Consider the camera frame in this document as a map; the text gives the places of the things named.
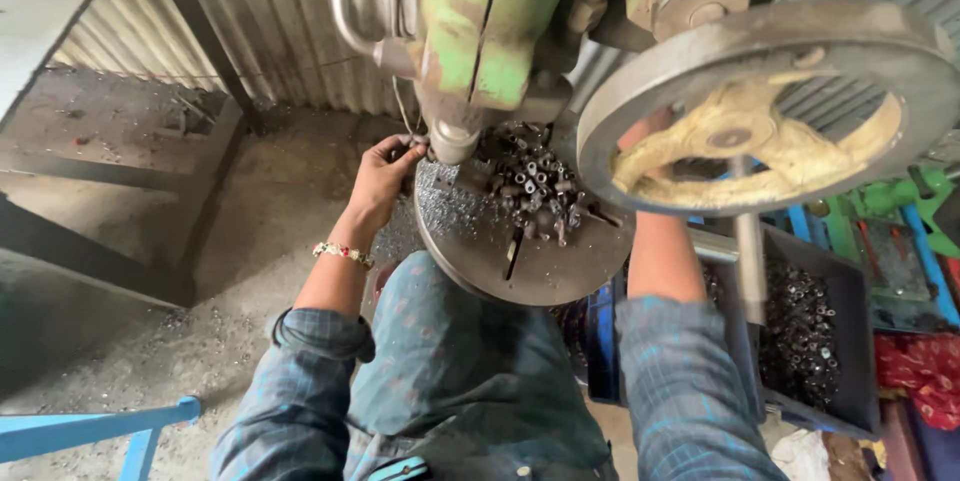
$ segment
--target circular metal plate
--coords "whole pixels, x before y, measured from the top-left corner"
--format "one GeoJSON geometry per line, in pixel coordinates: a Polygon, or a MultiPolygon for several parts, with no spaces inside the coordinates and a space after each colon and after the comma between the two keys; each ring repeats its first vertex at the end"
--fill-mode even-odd
{"type": "Polygon", "coordinates": [[[600,198],[630,209],[706,216],[736,215],[849,190],[905,167],[960,118],[960,71],[942,29],[914,10],[867,0],[815,0],[769,5],[727,16],[644,51],[615,72],[583,110],[577,135],[580,179],[600,198]],[[750,199],[684,204],[620,190],[611,159],[618,138],[663,107],[702,100],[730,82],[802,80],[802,66],[818,47],[809,76],[844,75],[887,90],[902,111],[888,143],[864,168],[827,186],[750,199]]]}
{"type": "Polygon", "coordinates": [[[569,303],[592,294],[623,266],[634,241],[635,216],[611,207],[620,228],[585,217],[555,239],[523,239],[509,280],[504,279],[514,222],[495,201],[434,186],[452,181],[457,167],[420,161],[416,167],[416,224],[430,254],[457,284],[480,296],[525,305],[569,303]]]}

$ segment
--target concrete floor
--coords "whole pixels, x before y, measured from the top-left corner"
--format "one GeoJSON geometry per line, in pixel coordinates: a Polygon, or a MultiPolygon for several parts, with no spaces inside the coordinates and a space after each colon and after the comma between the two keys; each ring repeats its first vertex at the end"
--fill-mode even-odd
{"type": "MultiPolygon", "coordinates": [[[[152,132],[175,117],[174,94],[201,99],[184,88],[53,70],[0,134],[0,150],[189,172],[200,143],[152,132]]],[[[222,96],[203,100],[216,111],[222,96]]],[[[263,328],[293,303],[314,262],[310,248],[347,203],[360,154],[402,130],[391,119],[282,107],[268,119],[278,130],[246,138],[222,189],[195,271],[193,310],[162,309],[0,261],[0,414],[134,411],[195,395],[202,416],[163,431],[150,479],[206,477],[210,449],[267,348],[263,328]]],[[[162,259],[154,232],[170,194],[15,173],[0,173],[0,190],[128,256],[162,259]]],[[[421,246],[402,201],[374,252],[382,261],[421,246]]],[[[629,414],[590,409],[612,440],[622,478],[636,479],[629,414]]],[[[127,440],[0,464],[0,478],[115,479],[127,440]]]]}

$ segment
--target beaded bracelet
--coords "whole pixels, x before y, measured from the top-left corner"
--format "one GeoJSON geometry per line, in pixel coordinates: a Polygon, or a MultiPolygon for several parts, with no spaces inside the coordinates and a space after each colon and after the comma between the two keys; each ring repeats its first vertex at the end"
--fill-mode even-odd
{"type": "Polygon", "coordinates": [[[314,256],[320,256],[323,253],[336,254],[337,256],[349,258],[368,270],[374,266],[374,258],[370,254],[361,252],[356,248],[337,244],[336,242],[318,242],[317,245],[313,247],[314,256]]]}

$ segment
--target flywheel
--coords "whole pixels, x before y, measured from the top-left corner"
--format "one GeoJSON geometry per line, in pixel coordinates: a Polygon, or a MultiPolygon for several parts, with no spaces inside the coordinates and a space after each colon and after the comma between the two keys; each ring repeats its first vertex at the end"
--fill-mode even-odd
{"type": "Polygon", "coordinates": [[[914,9],[869,0],[766,5],[690,29],[616,71],[583,109],[582,183],[627,209],[729,216],[781,209],[905,168],[960,120],[960,70],[942,28],[914,9]],[[776,107],[799,82],[846,77],[885,92],[831,139],[776,107]],[[672,108],[678,119],[631,148],[621,135],[672,108]],[[687,158],[752,156],[728,179],[646,175],[687,158]]]}

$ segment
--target hand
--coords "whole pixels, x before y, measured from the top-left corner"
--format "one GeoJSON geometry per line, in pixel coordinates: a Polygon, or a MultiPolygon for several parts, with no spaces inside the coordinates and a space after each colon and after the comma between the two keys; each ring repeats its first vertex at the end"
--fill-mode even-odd
{"type": "Polygon", "coordinates": [[[401,191],[403,178],[426,155],[426,142],[423,136],[394,134],[367,149],[343,215],[354,217],[373,231],[385,227],[394,212],[394,201],[401,191]],[[402,156],[390,161],[393,152],[403,150],[406,152],[402,156]]]}
{"type": "MultiPolygon", "coordinates": [[[[660,108],[647,117],[638,120],[616,141],[616,146],[620,152],[626,152],[631,147],[640,143],[644,138],[654,132],[665,131],[673,124],[673,111],[668,108],[660,108]]],[[[651,178],[669,178],[673,168],[669,164],[650,169],[645,173],[651,178]]]]}

